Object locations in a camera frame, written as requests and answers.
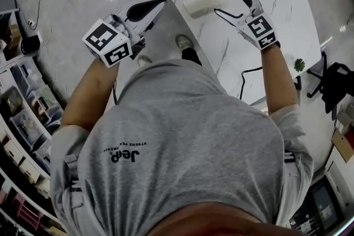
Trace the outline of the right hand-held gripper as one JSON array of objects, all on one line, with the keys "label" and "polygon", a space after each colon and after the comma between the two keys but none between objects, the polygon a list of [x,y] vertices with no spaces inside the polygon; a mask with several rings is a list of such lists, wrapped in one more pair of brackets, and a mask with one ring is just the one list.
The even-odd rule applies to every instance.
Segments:
[{"label": "right hand-held gripper", "polygon": [[249,8],[250,14],[247,16],[243,13],[233,15],[218,8],[215,8],[214,12],[232,26],[236,26],[237,31],[243,38],[258,50],[277,44],[278,38],[275,27],[269,15],[264,12],[260,0],[243,0],[243,2]]}]

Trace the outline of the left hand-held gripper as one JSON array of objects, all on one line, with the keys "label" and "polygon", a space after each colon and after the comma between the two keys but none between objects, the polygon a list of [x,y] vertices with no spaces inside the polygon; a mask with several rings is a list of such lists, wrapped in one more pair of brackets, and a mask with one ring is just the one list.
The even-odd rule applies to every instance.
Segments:
[{"label": "left hand-held gripper", "polygon": [[152,28],[166,0],[131,0],[115,14],[98,19],[82,41],[107,67],[135,59],[144,48],[143,33]]}]

